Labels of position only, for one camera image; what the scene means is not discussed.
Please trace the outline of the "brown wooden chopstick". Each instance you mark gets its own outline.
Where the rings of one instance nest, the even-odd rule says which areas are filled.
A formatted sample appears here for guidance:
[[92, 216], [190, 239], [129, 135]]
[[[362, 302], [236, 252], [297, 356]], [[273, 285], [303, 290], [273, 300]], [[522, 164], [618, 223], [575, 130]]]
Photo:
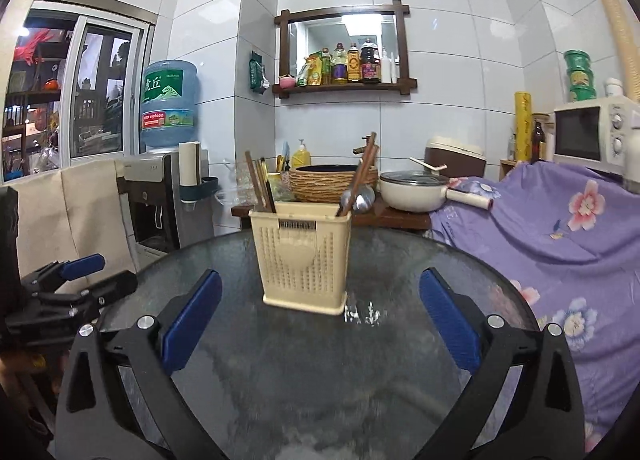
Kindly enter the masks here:
[[252, 186], [254, 189], [254, 194], [256, 197], [256, 206], [254, 208], [255, 211], [260, 211], [260, 212], [265, 212], [266, 211], [266, 204], [265, 204], [265, 200], [264, 197], [262, 197], [262, 187], [260, 187], [260, 181], [258, 180], [257, 174], [256, 174], [256, 169], [254, 166], [254, 161], [252, 159], [252, 155], [250, 154], [250, 151], [247, 150], [244, 153], [245, 156], [245, 161], [247, 164], [247, 169], [248, 169], [248, 173], [250, 173], [250, 182], [252, 182]]
[[[262, 178], [262, 173], [260, 172], [259, 159], [255, 161], [255, 165], [256, 165], [256, 172], [257, 172], [257, 175], [258, 175], [258, 180], [260, 181], [260, 187], [262, 187], [262, 197], [264, 197], [264, 200], [265, 200], [265, 196], [264, 196], [264, 193], [265, 193], [265, 191], [264, 191], [264, 179]], [[267, 212], [271, 212], [268, 209], [267, 204], [266, 204], [266, 211]]]
[[346, 193], [348, 194], [347, 200], [342, 200], [340, 202], [340, 209], [337, 211], [337, 215], [339, 217], [346, 217], [349, 215], [350, 211], [352, 211], [352, 206], [354, 205], [356, 198], [358, 196], [358, 189], [362, 184], [362, 180], [367, 177], [367, 173], [371, 167], [371, 159], [374, 158], [375, 152], [375, 140], [376, 133], [371, 132], [367, 137], [367, 145], [364, 149], [364, 152], [360, 158], [360, 164], [352, 177], [352, 182], [349, 183], [349, 187], [346, 189]]
[[360, 165], [360, 171], [358, 172], [358, 176], [356, 177], [356, 182], [353, 186], [356, 189], [356, 191], [358, 191], [358, 188], [362, 184], [364, 184], [364, 182], [366, 182], [367, 175], [371, 168], [372, 162], [375, 159], [376, 155], [378, 154], [376, 153], [376, 155], [373, 155], [372, 149], [373, 149], [372, 146], [369, 149], [367, 149], [367, 154], [364, 155], [362, 164]]

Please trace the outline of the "cream perforated utensil basket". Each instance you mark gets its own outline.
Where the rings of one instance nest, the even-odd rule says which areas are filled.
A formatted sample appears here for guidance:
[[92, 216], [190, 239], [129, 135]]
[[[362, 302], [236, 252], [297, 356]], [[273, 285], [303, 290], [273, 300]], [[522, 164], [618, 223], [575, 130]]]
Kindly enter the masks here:
[[262, 302], [281, 309], [340, 315], [347, 300], [352, 217], [336, 203], [278, 202], [250, 211]]

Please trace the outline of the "black gold-band chopstick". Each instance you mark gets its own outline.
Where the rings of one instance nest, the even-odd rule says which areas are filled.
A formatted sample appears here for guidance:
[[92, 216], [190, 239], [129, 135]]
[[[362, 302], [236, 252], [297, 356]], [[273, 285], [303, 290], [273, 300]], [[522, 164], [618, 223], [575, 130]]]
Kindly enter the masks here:
[[265, 196], [265, 202], [268, 206], [268, 209], [272, 212], [272, 213], [276, 213], [277, 209], [276, 209], [276, 205], [274, 204], [274, 199], [273, 199], [273, 195], [272, 195], [272, 191], [271, 191], [271, 185], [269, 182], [269, 170], [267, 167], [267, 162], [266, 162], [266, 158], [262, 157], [259, 159], [259, 165], [260, 165], [260, 172], [262, 173], [262, 178], [264, 179], [264, 196]]

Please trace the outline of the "wooden-handled steel spoon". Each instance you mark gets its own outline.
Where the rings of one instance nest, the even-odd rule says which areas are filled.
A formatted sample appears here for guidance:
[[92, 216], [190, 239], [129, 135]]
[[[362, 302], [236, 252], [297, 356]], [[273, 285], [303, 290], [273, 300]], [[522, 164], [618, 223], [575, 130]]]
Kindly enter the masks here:
[[350, 211], [352, 211], [352, 206], [354, 205], [357, 199], [357, 191], [354, 187], [349, 187], [343, 191], [340, 199], [340, 209], [338, 210], [338, 215], [340, 217], [346, 217], [349, 215]]

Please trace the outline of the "large steel spoon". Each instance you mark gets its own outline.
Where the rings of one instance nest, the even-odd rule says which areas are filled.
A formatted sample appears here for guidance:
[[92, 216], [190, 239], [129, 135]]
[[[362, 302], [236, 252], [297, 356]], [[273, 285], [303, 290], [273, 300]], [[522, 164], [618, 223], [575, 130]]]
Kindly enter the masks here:
[[362, 184], [357, 191], [357, 196], [352, 205], [352, 212], [362, 214], [369, 212], [375, 203], [375, 191], [368, 184]]

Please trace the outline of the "round glass table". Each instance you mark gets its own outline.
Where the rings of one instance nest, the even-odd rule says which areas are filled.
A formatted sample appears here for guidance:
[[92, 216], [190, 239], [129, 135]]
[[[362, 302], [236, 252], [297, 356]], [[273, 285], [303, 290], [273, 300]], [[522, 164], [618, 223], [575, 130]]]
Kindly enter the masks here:
[[232, 459], [410, 459], [460, 396], [459, 369], [426, 313], [419, 278], [433, 267], [485, 314], [533, 329], [514, 284], [431, 239], [358, 227], [350, 239], [347, 302], [336, 316], [265, 304], [253, 236], [239, 232], [169, 254], [111, 307], [106, 329], [156, 315], [206, 269], [221, 302], [174, 379]]

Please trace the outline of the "sliding window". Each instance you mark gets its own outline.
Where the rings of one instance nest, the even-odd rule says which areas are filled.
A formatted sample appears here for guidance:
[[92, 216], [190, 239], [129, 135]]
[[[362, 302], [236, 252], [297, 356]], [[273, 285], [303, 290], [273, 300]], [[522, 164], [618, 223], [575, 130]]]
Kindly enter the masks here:
[[1, 180], [140, 150], [156, 14], [117, 0], [9, 0], [1, 17]]

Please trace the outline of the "clear plastic bag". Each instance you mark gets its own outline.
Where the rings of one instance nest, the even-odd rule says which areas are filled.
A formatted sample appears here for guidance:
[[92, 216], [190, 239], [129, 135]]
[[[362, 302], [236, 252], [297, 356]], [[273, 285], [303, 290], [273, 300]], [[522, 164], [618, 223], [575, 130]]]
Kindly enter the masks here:
[[[224, 172], [219, 176], [219, 187], [215, 199], [221, 206], [254, 205], [256, 195], [250, 171], [245, 161], [225, 160]], [[288, 184], [288, 173], [271, 172], [266, 163], [261, 163], [262, 175], [268, 179], [274, 201], [293, 201], [294, 194]]]

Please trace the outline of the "blue water bottle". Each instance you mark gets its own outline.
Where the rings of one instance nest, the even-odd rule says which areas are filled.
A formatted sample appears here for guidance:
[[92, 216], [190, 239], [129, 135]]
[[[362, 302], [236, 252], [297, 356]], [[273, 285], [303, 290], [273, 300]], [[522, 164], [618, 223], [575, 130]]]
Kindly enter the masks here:
[[147, 151], [196, 139], [198, 71], [183, 60], [152, 63], [143, 72], [140, 139]]

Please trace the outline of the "wooden side counter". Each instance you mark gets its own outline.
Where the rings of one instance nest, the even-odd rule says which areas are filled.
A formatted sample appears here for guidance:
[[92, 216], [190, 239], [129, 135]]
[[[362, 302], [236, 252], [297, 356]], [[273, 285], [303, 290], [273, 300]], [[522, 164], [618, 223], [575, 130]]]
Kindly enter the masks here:
[[[306, 205], [313, 207], [323, 206], [321, 202], [285, 202], [292, 203], [294, 207]], [[240, 220], [241, 228], [250, 228], [250, 210], [252, 205], [236, 205], [231, 207], [232, 217]], [[382, 197], [375, 199], [373, 207], [366, 213], [352, 215], [352, 226], [382, 227], [397, 229], [410, 233], [424, 233], [432, 227], [430, 215], [425, 213], [410, 213], [391, 208]]]

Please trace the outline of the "brown white rice cooker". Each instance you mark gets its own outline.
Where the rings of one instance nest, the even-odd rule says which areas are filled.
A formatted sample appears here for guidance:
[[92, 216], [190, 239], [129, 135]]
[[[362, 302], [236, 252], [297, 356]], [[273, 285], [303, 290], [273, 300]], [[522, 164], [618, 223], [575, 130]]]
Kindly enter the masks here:
[[482, 177], [486, 168], [486, 157], [480, 147], [443, 136], [434, 136], [427, 141], [422, 159], [410, 157], [409, 160], [427, 173], [449, 179]]

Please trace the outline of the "white microwave oven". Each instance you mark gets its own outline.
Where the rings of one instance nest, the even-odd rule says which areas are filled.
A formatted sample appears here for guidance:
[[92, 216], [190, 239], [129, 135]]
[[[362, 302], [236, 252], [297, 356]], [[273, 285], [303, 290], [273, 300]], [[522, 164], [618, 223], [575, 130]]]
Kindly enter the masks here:
[[622, 176], [639, 104], [626, 96], [568, 103], [554, 109], [554, 153], [563, 165]]

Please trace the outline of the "brass faucet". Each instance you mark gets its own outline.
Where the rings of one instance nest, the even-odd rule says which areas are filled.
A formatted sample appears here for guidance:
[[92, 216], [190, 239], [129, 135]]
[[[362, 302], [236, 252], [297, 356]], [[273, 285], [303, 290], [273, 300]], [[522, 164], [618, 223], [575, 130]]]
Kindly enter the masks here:
[[372, 153], [373, 155], [376, 155], [376, 153], [378, 152], [378, 145], [376, 145], [376, 142], [369, 143], [369, 139], [370, 139], [370, 136], [366, 135], [363, 138], [364, 144], [362, 146], [354, 148], [352, 150], [352, 154], [360, 159], [363, 159], [364, 155], [367, 154], [367, 148], [369, 146], [372, 146], [373, 147]]

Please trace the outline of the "yellow wrap roll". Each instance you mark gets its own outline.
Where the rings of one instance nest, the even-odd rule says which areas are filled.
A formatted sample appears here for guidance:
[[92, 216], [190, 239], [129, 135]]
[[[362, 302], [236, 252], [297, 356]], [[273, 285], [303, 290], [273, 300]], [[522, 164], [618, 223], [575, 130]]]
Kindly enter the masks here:
[[529, 161], [532, 156], [533, 113], [532, 95], [515, 92], [515, 160]]

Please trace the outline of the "tall yellow rolled mat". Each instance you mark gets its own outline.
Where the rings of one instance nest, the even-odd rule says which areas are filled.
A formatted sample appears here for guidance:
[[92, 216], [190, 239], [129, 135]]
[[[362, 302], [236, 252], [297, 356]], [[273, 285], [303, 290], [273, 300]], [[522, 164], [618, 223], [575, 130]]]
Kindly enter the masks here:
[[601, 0], [612, 31], [620, 64], [624, 72], [624, 90], [627, 98], [639, 102], [640, 72], [638, 46], [620, 0]]

